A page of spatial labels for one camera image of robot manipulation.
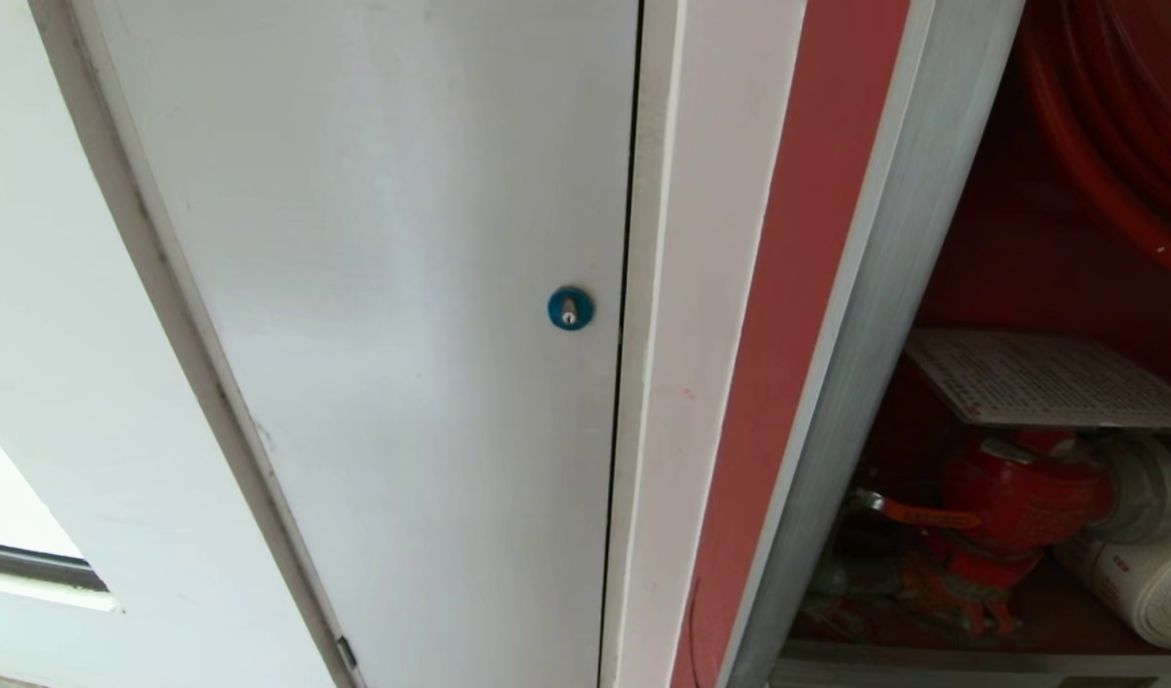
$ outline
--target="keyhole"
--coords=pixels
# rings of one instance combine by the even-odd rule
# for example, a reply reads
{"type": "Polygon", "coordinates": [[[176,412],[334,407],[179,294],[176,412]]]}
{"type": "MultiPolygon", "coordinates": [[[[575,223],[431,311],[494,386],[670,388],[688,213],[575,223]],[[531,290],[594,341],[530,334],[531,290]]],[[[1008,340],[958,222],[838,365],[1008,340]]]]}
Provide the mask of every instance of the keyhole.
{"type": "Polygon", "coordinates": [[[563,310],[560,312],[560,322],[564,325],[576,325],[576,301],[564,300],[563,310]]]}

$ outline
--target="valve handle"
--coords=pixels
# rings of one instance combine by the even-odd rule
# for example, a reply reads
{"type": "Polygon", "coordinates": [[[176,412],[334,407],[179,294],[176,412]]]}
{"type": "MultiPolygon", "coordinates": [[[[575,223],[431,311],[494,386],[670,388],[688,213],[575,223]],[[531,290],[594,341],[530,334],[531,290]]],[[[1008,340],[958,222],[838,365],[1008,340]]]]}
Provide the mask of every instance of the valve handle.
{"type": "Polygon", "coordinates": [[[960,530],[980,525],[980,517],[972,512],[956,512],[951,509],[904,504],[863,487],[852,489],[852,497],[855,497],[857,504],[885,515],[890,520],[897,520],[899,523],[908,523],[910,525],[933,525],[960,530]]]}

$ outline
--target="door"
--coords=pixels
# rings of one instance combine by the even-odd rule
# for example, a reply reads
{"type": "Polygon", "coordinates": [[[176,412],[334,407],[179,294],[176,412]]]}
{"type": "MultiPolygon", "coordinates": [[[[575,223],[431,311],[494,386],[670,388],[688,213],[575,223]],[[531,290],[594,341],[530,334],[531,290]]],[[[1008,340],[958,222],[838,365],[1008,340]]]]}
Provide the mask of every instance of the door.
{"type": "Polygon", "coordinates": [[[0,675],[331,688],[25,2],[0,2],[0,545],[87,558],[108,586],[0,571],[0,675]]]}
{"type": "Polygon", "coordinates": [[[367,683],[596,684],[637,2],[77,13],[367,683]]]}

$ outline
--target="metal frame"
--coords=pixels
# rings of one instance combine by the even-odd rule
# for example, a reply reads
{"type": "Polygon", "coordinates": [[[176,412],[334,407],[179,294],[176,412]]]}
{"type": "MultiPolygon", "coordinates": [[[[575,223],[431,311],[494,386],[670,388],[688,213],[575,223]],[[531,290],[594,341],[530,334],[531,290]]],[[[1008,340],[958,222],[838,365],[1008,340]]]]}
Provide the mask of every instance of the metal frame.
{"type": "Polygon", "coordinates": [[[929,14],[917,78],[896,78],[888,95],[909,90],[908,112],[728,688],[761,688],[781,653],[956,213],[1021,12],[1022,0],[913,0],[913,14],[929,14]]]}
{"type": "Polygon", "coordinates": [[[19,550],[5,544],[0,544],[0,573],[109,592],[105,583],[83,559],[19,550]]]}

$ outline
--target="red wall panel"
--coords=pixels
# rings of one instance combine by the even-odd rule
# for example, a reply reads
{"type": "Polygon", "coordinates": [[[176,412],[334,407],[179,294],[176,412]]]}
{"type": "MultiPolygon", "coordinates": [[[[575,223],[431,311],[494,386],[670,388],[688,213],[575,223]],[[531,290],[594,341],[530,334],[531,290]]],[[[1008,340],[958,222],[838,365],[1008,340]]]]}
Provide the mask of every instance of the red wall panel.
{"type": "Polygon", "coordinates": [[[812,0],[773,172],[673,688],[712,688],[802,397],[909,0],[812,0]]]}

